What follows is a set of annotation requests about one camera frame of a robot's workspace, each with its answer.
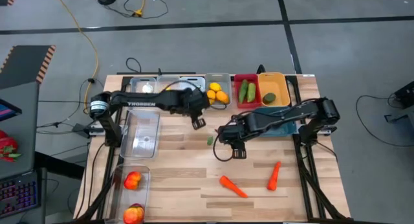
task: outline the wooden table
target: wooden table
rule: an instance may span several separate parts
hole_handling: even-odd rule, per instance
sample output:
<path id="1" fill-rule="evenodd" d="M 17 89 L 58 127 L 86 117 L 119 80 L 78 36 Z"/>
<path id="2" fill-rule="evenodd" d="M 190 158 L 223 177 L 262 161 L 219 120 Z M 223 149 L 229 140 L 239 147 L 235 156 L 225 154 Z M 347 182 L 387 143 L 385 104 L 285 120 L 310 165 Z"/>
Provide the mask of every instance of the wooden table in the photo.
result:
<path id="1" fill-rule="evenodd" d="M 122 77 L 108 76 L 104 90 L 119 90 Z M 313 75 L 297 75 L 297 79 L 302 100 L 319 97 Z M 241 110 L 237 109 L 235 102 L 226 111 L 207 110 L 204 113 L 207 126 L 197 131 L 193 130 L 189 117 L 162 112 L 158 156 L 152 161 L 139 161 L 151 170 L 146 221 L 307 220 L 292 137 L 250 140 L 246 142 L 247 159 L 233 159 L 229 162 L 218 161 L 213 155 L 212 147 L 207 146 L 207 138 L 216 135 L 214 129 L 226 124 L 231 114 L 239 112 Z M 103 137 L 96 137 L 91 142 L 81 214 L 87 208 L 93 158 L 103 140 Z M 332 148 L 330 137 L 319 137 L 318 140 Z M 319 146 L 313 146 L 312 149 L 320 188 L 343 215 L 349 216 L 334 156 Z M 103 147 L 96 158 L 91 202 L 102 188 L 108 151 L 108 147 Z M 119 149 L 115 152 L 114 166 L 118 154 Z M 231 154 L 230 146 L 218 143 L 217 154 L 223 158 L 228 157 Z M 278 189 L 271 192 L 266 189 L 266 185 L 277 161 L 281 161 Z M 222 175 L 235 182 L 249 198 L 240 198 L 223 188 L 219 183 Z M 75 215 L 81 206 L 83 185 Z M 318 216 L 314 193 L 310 187 L 309 191 L 314 216 Z"/>

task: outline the orange plastic basket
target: orange plastic basket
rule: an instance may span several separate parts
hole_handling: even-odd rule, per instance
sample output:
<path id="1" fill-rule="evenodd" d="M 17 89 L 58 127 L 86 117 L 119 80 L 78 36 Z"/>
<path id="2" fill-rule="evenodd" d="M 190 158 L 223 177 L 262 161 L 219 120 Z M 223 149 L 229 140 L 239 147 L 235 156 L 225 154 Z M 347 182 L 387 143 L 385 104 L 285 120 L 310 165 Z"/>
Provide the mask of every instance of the orange plastic basket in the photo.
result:
<path id="1" fill-rule="evenodd" d="M 262 104 L 267 107 L 283 107 L 290 104 L 290 96 L 287 89 L 285 75 L 281 73 L 261 73 L 258 76 L 260 96 L 263 98 L 267 93 L 274 93 L 276 99 Z"/>

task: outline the carrot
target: carrot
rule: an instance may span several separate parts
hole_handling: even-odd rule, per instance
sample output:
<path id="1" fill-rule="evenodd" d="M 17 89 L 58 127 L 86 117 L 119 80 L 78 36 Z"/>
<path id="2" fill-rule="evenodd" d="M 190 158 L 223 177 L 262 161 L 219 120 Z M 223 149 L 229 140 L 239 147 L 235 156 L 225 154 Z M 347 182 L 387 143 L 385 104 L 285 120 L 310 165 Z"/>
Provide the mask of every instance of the carrot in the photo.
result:
<path id="1" fill-rule="evenodd" d="M 233 182 L 231 182 L 231 180 L 229 180 L 229 178 L 227 178 L 225 175 L 220 178 L 220 183 L 223 187 L 232 190 L 237 195 L 248 198 L 248 196 L 242 190 L 240 190 L 240 188 L 233 184 Z"/>
<path id="2" fill-rule="evenodd" d="M 278 175 L 279 175 L 279 168 L 280 162 L 277 162 L 274 166 L 272 176 L 270 176 L 269 182 L 267 183 L 267 189 L 275 191 L 278 186 Z"/>

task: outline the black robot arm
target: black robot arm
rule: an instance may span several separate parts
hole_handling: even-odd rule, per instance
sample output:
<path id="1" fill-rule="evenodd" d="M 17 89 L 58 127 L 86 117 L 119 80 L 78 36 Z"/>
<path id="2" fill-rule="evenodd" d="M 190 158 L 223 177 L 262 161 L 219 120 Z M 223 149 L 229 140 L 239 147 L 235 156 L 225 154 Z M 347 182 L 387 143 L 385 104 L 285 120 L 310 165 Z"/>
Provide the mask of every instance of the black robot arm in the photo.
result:
<path id="1" fill-rule="evenodd" d="M 220 126 L 217 137 L 221 143 L 232 147 L 231 159 L 245 159 L 246 141 L 260 136 L 270 128 L 277 128 L 284 123 L 307 118 L 310 122 L 299 129 L 301 141 L 305 144 L 315 140 L 319 130 L 325 125 L 335 124 L 340 116 L 332 100 L 315 98 L 271 114 L 252 111 L 247 115 L 234 115 L 229 123 L 235 124 Z"/>
<path id="2" fill-rule="evenodd" d="M 206 93 L 199 89 L 163 90 L 160 93 L 127 93 L 115 91 L 104 92 L 91 98 L 89 115 L 97 120 L 105 130 L 105 145 L 120 147 L 122 133 L 120 126 L 111 118 L 122 107 L 157 107 L 171 114 L 191 117 L 194 129 L 206 125 L 202 115 L 203 109 L 210 106 Z"/>

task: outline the keyboard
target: keyboard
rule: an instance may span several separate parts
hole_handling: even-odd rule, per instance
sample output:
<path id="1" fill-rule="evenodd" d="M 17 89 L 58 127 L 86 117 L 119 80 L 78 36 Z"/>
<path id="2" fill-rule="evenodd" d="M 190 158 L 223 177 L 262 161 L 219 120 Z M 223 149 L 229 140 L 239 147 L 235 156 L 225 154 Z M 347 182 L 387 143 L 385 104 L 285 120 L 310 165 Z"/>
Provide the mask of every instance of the keyboard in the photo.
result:
<path id="1" fill-rule="evenodd" d="M 0 218 L 40 206 L 40 173 L 33 171 L 0 181 Z"/>

